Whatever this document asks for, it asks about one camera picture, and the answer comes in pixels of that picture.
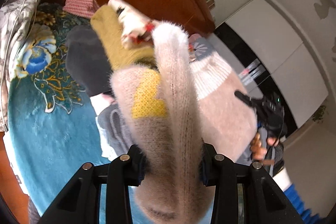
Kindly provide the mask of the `person's right hand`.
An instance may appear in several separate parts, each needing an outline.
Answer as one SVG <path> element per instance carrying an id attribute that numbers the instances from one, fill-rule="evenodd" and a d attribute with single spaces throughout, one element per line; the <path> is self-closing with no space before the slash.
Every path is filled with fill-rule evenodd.
<path id="1" fill-rule="evenodd" d="M 266 143 L 269 146 L 277 146 L 279 140 L 277 138 L 269 137 L 266 139 Z M 265 159 L 268 149 L 262 146 L 261 134 L 259 132 L 256 133 L 250 145 L 252 159 L 257 161 L 263 161 Z"/>

